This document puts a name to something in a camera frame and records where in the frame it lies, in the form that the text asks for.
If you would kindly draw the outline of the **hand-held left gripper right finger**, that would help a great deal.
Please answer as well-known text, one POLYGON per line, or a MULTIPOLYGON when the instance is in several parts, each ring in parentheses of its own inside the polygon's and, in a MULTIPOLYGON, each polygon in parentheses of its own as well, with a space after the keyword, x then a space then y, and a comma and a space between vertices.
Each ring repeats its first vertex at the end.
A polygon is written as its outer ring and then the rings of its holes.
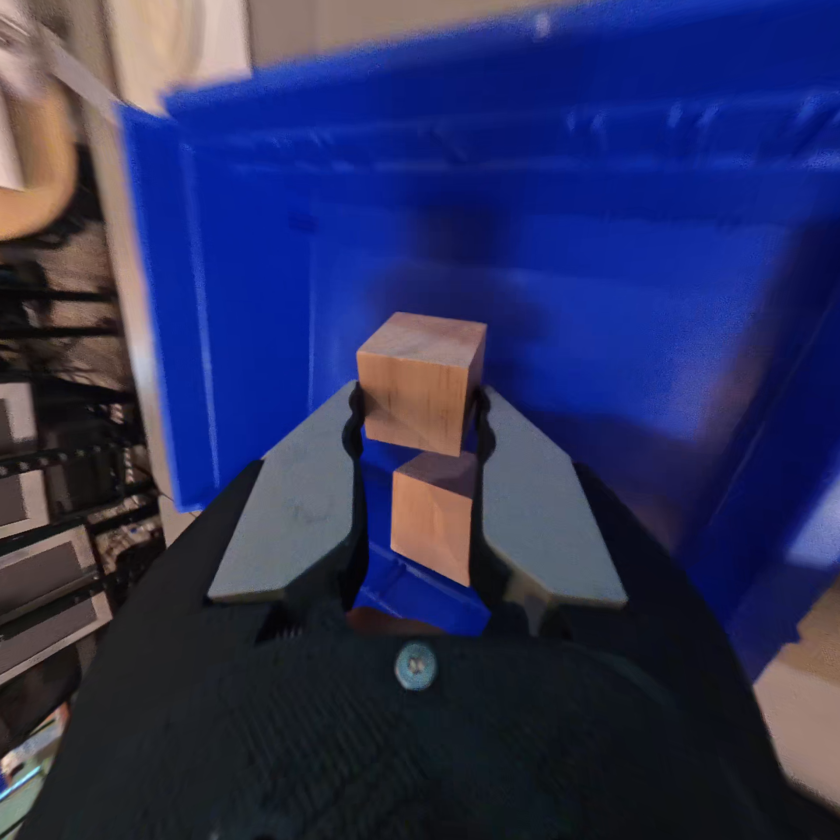
POLYGON ((498 391, 476 392, 474 590, 537 631, 563 606, 619 611, 628 598, 572 458, 498 391))

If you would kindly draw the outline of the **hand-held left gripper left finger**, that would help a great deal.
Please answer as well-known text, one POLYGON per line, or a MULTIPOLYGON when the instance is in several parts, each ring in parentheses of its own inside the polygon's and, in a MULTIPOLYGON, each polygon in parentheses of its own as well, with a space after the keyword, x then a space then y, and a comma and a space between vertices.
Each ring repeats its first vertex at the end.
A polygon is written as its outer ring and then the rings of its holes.
POLYGON ((349 381, 266 453, 211 602, 302 602, 343 573, 354 599, 368 562, 363 423, 361 384, 349 381))

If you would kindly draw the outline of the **large wooden cube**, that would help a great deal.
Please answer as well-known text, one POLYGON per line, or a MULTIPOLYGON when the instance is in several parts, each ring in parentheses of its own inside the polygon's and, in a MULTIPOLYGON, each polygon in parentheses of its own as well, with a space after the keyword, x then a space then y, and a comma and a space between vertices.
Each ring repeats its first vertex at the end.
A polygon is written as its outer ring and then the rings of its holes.
POLYGON ((477 467, 469 452, 423 452, 392 477, 392 551, 465 587, 477 467))

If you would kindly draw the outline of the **medium wooden cube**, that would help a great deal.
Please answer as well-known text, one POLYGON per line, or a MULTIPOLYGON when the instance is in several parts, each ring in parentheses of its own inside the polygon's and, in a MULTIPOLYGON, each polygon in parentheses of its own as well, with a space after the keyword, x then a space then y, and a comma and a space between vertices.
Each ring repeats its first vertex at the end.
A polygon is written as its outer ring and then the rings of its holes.
POLYGON ((391 315, 356 353, 367 438, 459 456, 482 378, 487 332, 483 322, 391 315))

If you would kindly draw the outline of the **grey framed panel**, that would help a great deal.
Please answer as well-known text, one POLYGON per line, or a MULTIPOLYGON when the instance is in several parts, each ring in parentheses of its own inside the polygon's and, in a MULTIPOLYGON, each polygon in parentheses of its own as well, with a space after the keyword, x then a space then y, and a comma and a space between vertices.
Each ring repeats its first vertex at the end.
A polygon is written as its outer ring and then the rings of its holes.
POLYGON ((98 564, 84 525, 25 544, 1 558, 1 617, 12 620, 91 582, 98 564))
POLYGON ((93 634, 111 620, 109 598, 99 592, 66 606, 51 605, 44 617, 35 617, 32 612, 2 626, 1 685, 93 634))

